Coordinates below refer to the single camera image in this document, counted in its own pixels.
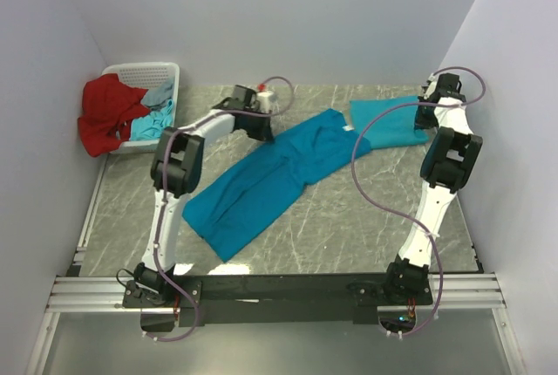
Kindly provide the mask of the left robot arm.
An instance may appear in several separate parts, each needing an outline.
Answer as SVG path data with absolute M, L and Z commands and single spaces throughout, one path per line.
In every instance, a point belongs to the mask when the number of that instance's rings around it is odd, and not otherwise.
M 151 165 L 155 208 L 146 250 L 133 272 L 134 282 L 153 306 L 169 304 L 174 296 L 170 280 L 181 214 L 201 179 L 205 148 L 235 131 L 252 140 L 274 139 L 270 118 L 277 94 L 259 85 L 254 90 L 235 85 L 232 94 L 208 114 L 188 126 L 163 131 Z

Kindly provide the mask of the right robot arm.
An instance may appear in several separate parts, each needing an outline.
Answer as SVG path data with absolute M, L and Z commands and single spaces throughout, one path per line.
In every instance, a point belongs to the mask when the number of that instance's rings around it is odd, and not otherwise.
M 419 172 L 423 184 L 417 214 L 382 285 L 390 303 L 402 304 L 428 291 L 435 239 L 447 209 L 468 183 L 483 145 L 468 125 L 470 102 L 461 93 L 460 77 L 453 70 L 446 67 L 433 73 L 418 98 L 415 128 L 436 132 Z

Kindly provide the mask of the white laundry basket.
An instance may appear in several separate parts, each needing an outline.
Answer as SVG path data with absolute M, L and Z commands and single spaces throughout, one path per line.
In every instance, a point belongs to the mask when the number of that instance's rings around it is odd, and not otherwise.
M 116 75 L 118 81 L 145 90 L 140 103 L 149 110 L 145 119 L 134 120 L 130 139 L 112 154 L 144 153 L 156 149 L 162 129 L 174 124 L 180 87 L 180 67 L 173 62 L 140 62 L 109 65 L 102 75 Z

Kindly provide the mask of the light blue t shirt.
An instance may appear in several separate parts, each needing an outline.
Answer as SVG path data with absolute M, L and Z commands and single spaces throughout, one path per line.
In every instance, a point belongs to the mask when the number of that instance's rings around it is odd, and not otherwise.
M 163 130 L 172 125 L 173 95 L 173 78 L 146 92 L 140 103 L 148 109 L 148 114 L 132 121 L 131 141 L 157 140 Z

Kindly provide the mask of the red t shirt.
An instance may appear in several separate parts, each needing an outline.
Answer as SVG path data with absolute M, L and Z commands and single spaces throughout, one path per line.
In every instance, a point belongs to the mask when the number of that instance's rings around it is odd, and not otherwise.
M 147 89 L 120 82 L 116 73 L 85 84 L 78 135 L 90 156 L 112 152 L 130 140 L 132 122 L 150 113 L 141 104 L 146 93 Z

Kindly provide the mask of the black base beam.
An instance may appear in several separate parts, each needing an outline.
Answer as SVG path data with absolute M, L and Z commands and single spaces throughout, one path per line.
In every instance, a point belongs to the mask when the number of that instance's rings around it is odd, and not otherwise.
M 162 297 L 148 300 L 138 283 L 126 284 L 125 310 L 144 312 L 141 323 L 158 327 L 152 315 L 169 313 L 180 327 L 192 324 L 263 324 L 350 321 L 376 324 L 378 308 L 431 305 L 423 280 L 402 292 L 388 286 L 381 273 L 315 275 L 178 276 Z

